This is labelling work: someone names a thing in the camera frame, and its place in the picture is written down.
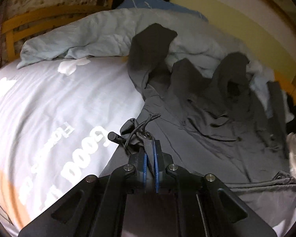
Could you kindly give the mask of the light blue duvet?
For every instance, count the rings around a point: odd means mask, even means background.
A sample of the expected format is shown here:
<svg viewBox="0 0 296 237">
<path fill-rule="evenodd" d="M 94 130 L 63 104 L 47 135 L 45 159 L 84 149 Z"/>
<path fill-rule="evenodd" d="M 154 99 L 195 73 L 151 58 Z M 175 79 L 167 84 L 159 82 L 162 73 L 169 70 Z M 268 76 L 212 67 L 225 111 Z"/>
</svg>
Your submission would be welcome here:
<svg viewBox="0 0 296 237">
<path fill-rule="evenodd" d="M 97 12 L 27 40 L 17 68 L 57 57 L 127 56 L 132 38 L 154 23 L 177 33 L 166 57 L 169 68 L 177 61 L 188 58 L 204 77 L 210 78 L 227 54 L 245 54 L 249 59 L 246 71 L 250 88 L 263 105 L 266 116 L 272 117 L 267 82 L 274 81 L 273 70 L 261 65 L 241 40 L 188 13 L 136 8 Z"/>
</svg>

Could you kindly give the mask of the wooden bed frame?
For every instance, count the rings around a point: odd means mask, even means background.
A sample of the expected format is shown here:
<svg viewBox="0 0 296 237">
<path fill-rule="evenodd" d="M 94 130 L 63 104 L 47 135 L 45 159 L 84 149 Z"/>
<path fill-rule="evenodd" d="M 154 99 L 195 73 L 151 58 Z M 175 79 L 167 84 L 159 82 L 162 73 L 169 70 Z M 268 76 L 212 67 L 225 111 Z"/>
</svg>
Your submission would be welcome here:
<svg viewBox="0 0 296 237">
<path fill-rule="evenodd" d="M 124 0 L 6 0 L 0 20 L 2 60 L 15 60 L 36 34 L 119 6 Z M 243 40 L 296 97 L 296 5 L 292 0 L 168 0 L 195 10 Z"/>
</svg>

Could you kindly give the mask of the grey hooded jacket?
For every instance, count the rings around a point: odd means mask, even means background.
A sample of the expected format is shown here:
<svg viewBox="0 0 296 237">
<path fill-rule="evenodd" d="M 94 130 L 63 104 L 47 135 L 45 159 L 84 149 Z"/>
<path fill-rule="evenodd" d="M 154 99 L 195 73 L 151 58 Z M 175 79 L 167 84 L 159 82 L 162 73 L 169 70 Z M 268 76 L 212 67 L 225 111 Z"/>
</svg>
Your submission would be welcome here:
<svg viewBox="0 0 296 237">
<path fill-rule="evenodd" d="M 260 213 L 296 207 L 296 179 L 289 175 L 285 107 L 277 82 L 266 83 L 270 114 L 251 89 L 242 53 L 219 59 L 211 78 L 184 58 L 166 65 L 177 33 L 152 24 L 131 42 L 128 74 L 144 99 L 136 119 L 121 128 L 128 151 L 118 148 L 103 170 L 110 174 L 148 137 L 175 164 L 195 174 L 215 174 Z"/>
</svg>

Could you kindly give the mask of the blue pillow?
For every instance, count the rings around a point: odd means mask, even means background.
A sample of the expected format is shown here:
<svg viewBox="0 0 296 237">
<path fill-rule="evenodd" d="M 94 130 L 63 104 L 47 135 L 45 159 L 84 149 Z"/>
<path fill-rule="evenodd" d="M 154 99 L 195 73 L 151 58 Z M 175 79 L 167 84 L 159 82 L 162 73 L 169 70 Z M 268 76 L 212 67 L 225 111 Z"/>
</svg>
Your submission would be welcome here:
<svg viewBox="0 0 296 237">
<path fill-rule="evenodd" d="M 166 2 L 164 0 L 124 0 L 117 9 L 160 9 L 160 10 L 169 10 L 180 13 L 187 13 L 194 15 L 198 18 L 201 18 L 203 21 L 208 22 L 208 19 L 199 11 L 190 10 L 186 7 Z"/>
</svg>

